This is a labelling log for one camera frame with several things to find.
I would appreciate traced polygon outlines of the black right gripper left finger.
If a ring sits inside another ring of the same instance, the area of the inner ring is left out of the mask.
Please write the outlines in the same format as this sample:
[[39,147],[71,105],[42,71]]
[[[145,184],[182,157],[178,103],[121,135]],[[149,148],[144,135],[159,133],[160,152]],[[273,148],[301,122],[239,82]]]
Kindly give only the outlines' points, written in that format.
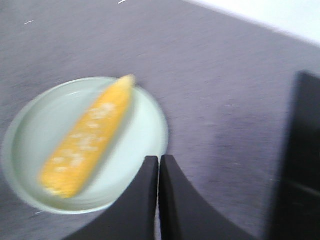
[[154,240],[159,159],[147,156],[134,180],[103,214],[67,240]]

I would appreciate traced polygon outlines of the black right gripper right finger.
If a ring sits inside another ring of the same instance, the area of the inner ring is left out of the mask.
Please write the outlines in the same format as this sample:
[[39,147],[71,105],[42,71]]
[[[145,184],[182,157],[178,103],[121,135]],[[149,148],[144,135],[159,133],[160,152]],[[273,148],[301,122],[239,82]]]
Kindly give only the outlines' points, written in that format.
[[252,240],[196,191],[172,155],[159,170],[159,219],[164,240]]

